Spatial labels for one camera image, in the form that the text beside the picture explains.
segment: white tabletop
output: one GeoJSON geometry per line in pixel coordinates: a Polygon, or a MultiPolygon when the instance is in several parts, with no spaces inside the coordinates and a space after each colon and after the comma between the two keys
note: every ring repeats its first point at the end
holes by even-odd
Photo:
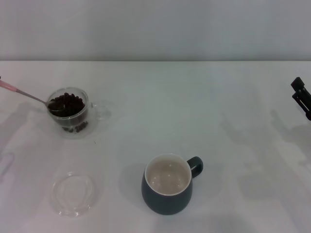
{"type": "Polygon", "coordinates": [[[1,79],[46,99],[76,86],[111,117],[83,139],[58,136],[44,106],[0,90],[1,233],[310,233],[311,125],[292,99],[311,62],[0,62],[1,79]],[[164,152],[199,156],[189,205],[152,212],[140,184],[164,152]],[[93,177],[86,214],[49,203],[66,172],[93,177]]]}

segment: mug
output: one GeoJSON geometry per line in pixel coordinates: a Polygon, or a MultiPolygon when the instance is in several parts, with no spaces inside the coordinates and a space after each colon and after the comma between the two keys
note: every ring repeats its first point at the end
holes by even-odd
{"type": "Polygon", "coordinates": [[[161,215],[182,211],[192,196],[192,179],[203,170],[199,157],[188,161],[176,154],[162,154],[151,160],[144,171],[141,193],[150,209],[161,215]]]}

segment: glass cup handle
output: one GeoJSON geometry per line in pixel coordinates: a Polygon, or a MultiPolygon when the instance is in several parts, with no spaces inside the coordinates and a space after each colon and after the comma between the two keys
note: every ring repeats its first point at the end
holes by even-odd
{"type": "Polygon", "coordinates": [[[96,118],[98,120],[108,120],[111,117],[111,111],[107,106],[106,101],[95,101],[91,103],[91,107],[96,111],[96,118]]]}

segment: metal spoon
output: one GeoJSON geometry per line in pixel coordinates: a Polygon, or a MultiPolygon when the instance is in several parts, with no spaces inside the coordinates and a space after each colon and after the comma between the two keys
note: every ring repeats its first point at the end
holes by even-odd
{"type": "Polygon", "coordinates": [[[34,97],[34,96],[24,92],[24,91],[19,90],[17,87],[14,87],[14,86],[12,86],[12,85],[4,82],[4,81],[1,81],[1,80],[0,80],[0,87],[3,87],[3,88],[5,88],[5,89],[7,89],[9,91],[17,92],[17,93],[20,93],[20,94],[25,95],[27,97],[30,97],[30,98],[32,98],[34,100],[37,100],[37,101],[43,103],[47,107],[47,109],[49,109],[52,112],[60,112],[60,111],[62,111],[62,110],[53,110],[53,109],[49,108],[49,104],[53,103],[54,101],[45,102],[43,100],[38,99],[37,97],[34,97]]]}

